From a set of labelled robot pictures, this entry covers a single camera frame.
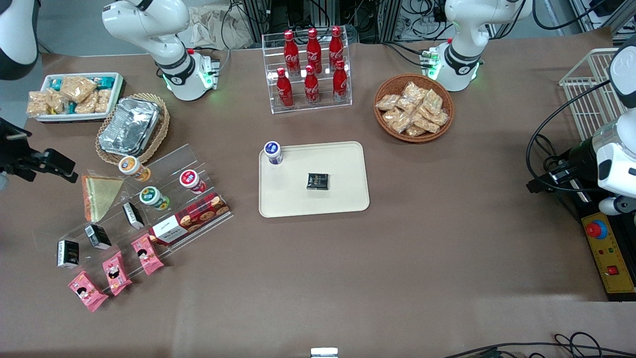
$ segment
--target red cookie box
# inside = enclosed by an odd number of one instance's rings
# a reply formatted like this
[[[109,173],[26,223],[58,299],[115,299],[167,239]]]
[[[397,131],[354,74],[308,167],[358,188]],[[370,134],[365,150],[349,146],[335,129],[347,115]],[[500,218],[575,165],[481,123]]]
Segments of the red cookie box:
[[[214,192],[154,225],[151,234],[157,243],[170,246],[228,211],[230,208],[223,198]]]

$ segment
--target clear acrylic bottle rack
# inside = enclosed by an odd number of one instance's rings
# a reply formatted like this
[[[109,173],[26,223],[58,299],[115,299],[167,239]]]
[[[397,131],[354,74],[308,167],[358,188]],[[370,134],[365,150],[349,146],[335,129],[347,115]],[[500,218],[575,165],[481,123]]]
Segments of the clear acrylic bottle rack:
[[[285,65],[285,56],[283,55],[283,48],[285,39],[282,33],[278,34],[264,34],[263,35],[263,60],[265,62],[265,80],[267,81],[267,90],[270,95],[270,106],[272,107],[272,113],[283,113],[292,111],[313,110],[316,108],[338,107],[338,106],[350,106],[353,103],[352,87],[351,87],[351,66],[349,62],[349,40],[347,37],[347,30],[345,26],[341,26],[340,30],[342,35],[342,59],[345,61],[345,72],[347,72],[347,99],[344,102],[336,102],[333,100],[333,73],[329,70],[329,42],[331,41],[331,28],[319,27],[318,30],[318,42],[321,45],[322,50],[322,73],[316,74],[318,78],[318,86],[320,92],[320,101],[315,106],[308,106],[305,100],[305,66],[307,65],[307,41],[309,40],[307,30],[299,30],[294,32],[294,40],[298,45],[298,57],[300,59],[301,76],[289,77],[291,82],[291,90],[294,96],[294,106],[290,109],[282,107],[280,98],[278,95],[278,89],[276,88],[276,80],[278,74],[277,68],[287,69]]]

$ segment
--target pink snack package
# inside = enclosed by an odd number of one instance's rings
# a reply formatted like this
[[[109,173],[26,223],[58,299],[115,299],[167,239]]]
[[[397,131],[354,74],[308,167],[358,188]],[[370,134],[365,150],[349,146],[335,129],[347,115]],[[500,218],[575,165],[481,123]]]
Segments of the pink snack package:
[[[145,234],[138,240],[132,242],[132,248],[137,252],[141,266],[144,268],[146,275],[150,276],[156,269],[163,266],[163,263],[159,261],[159,257],[155,253],[153,243],[150,242],[150,234]]]
[[[82,303],[89,311],[94,312],[108,298],[107,295],[99,292],[99,289],[90,281],[86,271],[82,271],[79,275],[69,283],[69,288],[75,292],[81,299]]]
[[[123,270],[123,258],[121,257],[121,251],[107,261],[104,261],[102,267],[104,268],[104,273],[108,279],[108,285],[111,287],[111,292],[115,296],[117,296],[124,287],[132,283],[128,279],[126,272]]]

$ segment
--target red button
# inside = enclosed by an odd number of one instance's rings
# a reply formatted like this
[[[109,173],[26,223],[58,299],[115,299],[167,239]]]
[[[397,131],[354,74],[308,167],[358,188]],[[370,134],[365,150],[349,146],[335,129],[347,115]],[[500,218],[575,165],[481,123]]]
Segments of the red button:
[[[590,222],[586,227],[585,231],[593,238],[598,238],[603,233],[603,229],[600,225],[595,222]]]

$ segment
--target yellow control panel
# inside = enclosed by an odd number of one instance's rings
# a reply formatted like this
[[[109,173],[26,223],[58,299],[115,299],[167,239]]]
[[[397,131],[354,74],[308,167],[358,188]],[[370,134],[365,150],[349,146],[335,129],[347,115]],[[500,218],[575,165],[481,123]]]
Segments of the yellow control panel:
[[[636,292],[612,227],[603,213],[581,219],[607,293]]]

